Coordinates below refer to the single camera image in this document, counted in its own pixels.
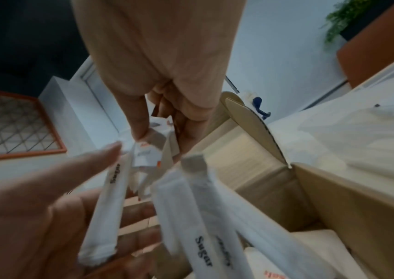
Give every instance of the wire grid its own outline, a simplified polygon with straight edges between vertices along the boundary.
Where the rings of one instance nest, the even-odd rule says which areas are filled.
[[[0,155],[57,149],[34,100],[0,95]]]

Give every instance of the skin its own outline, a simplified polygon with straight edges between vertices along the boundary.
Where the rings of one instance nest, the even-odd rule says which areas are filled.
[[[245,0],[72,0],[99,75],[135,139],[153,116],[173,116],[182,154],[219,102]]]
[[[111,166],[120,148],[116,143],[50,169],[0,182],[0,278],[77,279],[87,274],[77,264],[77,255],[100,189],[64,194]],[[151,203],[129,206],[121,226],[154,215]],[[120,237],[115,278],[145,278],[153,259],[148,254],[129,255],[160,241],[158,227]]]

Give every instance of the blue object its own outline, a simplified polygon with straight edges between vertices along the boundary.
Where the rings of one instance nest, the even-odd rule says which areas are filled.
[[[252,100],[252,105],[253,105],[253,107],[257,110],[257,112],[258,112],[259,114],[262,115],[261,118],[262,118],[263,120],[266,120],[266,118],[268,118],[268,117],[270,116],[270,112],[265,113],[264,111],[262,111],[262,110],[260,109],[260,106],[261,106],[262,101],[263,101],[263,100],[262,100],[260,97],[255,97],[255,98]]]

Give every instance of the black planter box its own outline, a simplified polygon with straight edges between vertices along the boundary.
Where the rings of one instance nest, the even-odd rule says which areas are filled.
[[[379,0],[373,4],[364,14],[352,21],[343,31],[341,31],[341,36],[346,41],[350,41],[393,4],[394,0]]]

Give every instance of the orange framed lattice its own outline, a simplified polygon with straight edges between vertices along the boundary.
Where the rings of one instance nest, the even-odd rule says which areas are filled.
[[[0,159],[66,151],[37,98],[0,91]]]

